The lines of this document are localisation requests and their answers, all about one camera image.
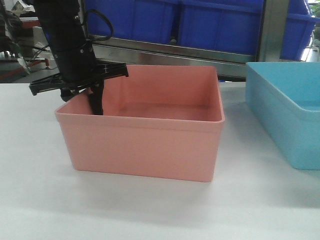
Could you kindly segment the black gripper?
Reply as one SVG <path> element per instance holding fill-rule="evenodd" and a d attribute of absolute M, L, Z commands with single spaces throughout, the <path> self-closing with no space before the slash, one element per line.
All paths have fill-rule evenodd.
<path fill-rule="evenodd" d="M 92 43 L 65 51 L 55 51 L 59 73 L 34 80 L 29 89 L 36 96 L 39 93 L 60 89 L 63 98 L 88 89 L 88 100 L 94 115 L 103 115 L 102 97 L 106 79 L 128 77 L 125 63 L 102 62 L 96 59 Z"/>

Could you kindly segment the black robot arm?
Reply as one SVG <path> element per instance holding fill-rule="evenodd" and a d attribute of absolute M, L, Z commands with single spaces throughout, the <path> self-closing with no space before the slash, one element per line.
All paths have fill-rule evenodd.
<path fill-rule="evenodd" d="M 114 32 L 109 19 L 101 12 L 87 10 L 83 18 L 79 17 L 80 4 L 77 0 L 31 0 L 43 33 L 54 57 L 58 73 L 34 80 L 29 89 L 35 96 L 52 90 L 60 90 L 65 101 L 89 89 L 88 101 L 95 115 L 103 114 L 102 96 L 106 79 L 129 75 L 126 64 L 96 59 L 92 42 L 83 30 L 88 15 L 98 15 Z"/>

